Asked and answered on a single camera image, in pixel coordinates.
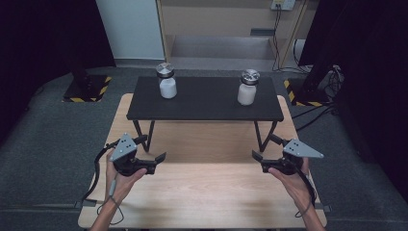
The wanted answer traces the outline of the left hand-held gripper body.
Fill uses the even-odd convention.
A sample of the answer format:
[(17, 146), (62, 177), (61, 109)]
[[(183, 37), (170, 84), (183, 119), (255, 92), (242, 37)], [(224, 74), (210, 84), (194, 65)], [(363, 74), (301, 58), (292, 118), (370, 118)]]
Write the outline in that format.
[(155, 173), (157, 164), (154, 161), (137, 158), (137, 151), (138, 144), (133, 142), (129, 134), (124, 133), (119, 139), (110, 159), (118, 173), (123, 176), (131, 176), (142, 168), (147, 170), (147, 174)]

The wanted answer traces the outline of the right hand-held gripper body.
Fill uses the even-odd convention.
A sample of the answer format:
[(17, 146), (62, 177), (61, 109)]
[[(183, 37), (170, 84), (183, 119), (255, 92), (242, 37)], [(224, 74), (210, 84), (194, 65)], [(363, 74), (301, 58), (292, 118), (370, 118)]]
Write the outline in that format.
[(273, 167), (285, 175), (293, 175), (301, 170), (304, 158), (324, 157), (322, 153), (298, 139), (289, 140), (288, 144), (283, 146), (282, 153), (283, 156), (277, 160), (263, 160), (263, 173), (268, 173), (268, 169)]

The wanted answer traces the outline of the white jar with perforated lid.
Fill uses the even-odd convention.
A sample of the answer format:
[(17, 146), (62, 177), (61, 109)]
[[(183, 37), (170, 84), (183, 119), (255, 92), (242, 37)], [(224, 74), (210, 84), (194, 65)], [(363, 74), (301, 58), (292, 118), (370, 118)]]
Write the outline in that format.
[(242, 73), (238, 91), (238, 102), (241, 105), (248, 106), (254, 102), (259, 79), (260, 73), (255, 69), (246, 69)]

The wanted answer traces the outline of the white jar with smooth lid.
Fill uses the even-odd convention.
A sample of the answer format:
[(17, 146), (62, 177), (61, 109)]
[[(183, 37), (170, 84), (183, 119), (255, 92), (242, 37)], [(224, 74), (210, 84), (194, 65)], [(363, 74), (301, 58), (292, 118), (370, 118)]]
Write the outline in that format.
[(170, 63), (158, 64), (156, 67), (156, 75), (159, 78), (161, 96), (165, 99), (175, 97), (177, 94), (177, 87), (173, 66)]

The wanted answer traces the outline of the black riser shelf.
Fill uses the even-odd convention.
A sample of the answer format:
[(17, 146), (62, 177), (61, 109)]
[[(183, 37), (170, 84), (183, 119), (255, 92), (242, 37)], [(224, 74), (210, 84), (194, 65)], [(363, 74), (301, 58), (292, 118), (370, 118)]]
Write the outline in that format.
[(138, 132), (141, 120), (242, 120), (270, 121), (271, 127), (284, 120), (277, 94), (269, 77), (260, 79), (254, 102), (238, 102), (237, 77), (178, 77), (177, 94), (161, 96), (159, 80), (141, 76), (136, 84), (126, 117)]

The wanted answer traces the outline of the person's right hand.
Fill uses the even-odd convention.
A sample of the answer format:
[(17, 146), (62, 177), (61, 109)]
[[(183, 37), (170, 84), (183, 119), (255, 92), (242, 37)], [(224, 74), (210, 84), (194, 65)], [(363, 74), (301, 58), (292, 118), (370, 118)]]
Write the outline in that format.
[(297, 173), (285, 175), (273, 167), (270, 167), (268, 172), (284, 185), (295, 206), (302, 214), (305, 214), (306, 210), (312, 207), (312, 196), (300, 175)]

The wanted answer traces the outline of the person's left hand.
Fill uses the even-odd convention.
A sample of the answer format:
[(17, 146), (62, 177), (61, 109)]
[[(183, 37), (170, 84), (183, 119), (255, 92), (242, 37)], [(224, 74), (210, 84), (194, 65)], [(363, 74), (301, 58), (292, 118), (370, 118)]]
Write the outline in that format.
[[(136, 171), (131, 176), (123, 176), (119, 174), (114, 164), (110, 161), (113, 152), (109, 152), (106, 157), (106, 194), (105, 201), (114, 201), (114, 205), (120, 205), (123, 199), (128, 195), (130, 190), (137, 181), (139, 181), (145, 174), (146, 169), (142, 168)], [(114, 193), (110, 194), (112, 183), (115, 182)]]

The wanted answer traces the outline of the stand base with hazard tape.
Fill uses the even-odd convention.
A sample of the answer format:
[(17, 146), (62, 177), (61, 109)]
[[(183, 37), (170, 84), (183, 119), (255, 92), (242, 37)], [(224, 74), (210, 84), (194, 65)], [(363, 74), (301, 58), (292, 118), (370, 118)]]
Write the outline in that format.
[(74, 78), (63, 96), (63, 102), (98, 102), (105, 94), (112, 78), (107, 75), (88, 75)]
[(319, 90), (317, 86), (306, 86), (304, 79), (290, 78), (284, 81), (284, 86), (291, 103), (294, 106), (324, 106), (330, 100), (324, 90)]

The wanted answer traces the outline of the white panel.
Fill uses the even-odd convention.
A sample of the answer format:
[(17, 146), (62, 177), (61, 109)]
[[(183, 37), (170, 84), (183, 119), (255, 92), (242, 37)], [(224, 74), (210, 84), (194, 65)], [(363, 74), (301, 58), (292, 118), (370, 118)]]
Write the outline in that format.
[(115, 59), (165, 58), (156, 0), (96, 0)]

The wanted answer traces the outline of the black curtain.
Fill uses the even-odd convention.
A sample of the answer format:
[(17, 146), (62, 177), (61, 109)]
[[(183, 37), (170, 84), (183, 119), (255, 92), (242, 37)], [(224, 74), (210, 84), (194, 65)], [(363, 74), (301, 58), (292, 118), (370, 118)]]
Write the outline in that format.
[(0, 0), (0, 143), (43, 84), (114, 64), (96, 0)]
[(309, 87), (341, 68), (344, 126), (408, 202), (408, 0), (319, 0), (300, 62)]

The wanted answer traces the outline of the white power strip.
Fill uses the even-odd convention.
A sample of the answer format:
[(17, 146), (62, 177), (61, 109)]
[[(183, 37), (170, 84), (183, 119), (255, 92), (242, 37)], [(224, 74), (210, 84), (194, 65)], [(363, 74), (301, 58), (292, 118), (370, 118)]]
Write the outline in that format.
[(291, 11), (296, 0), (272, 0), (270, 9), (272, 11)]

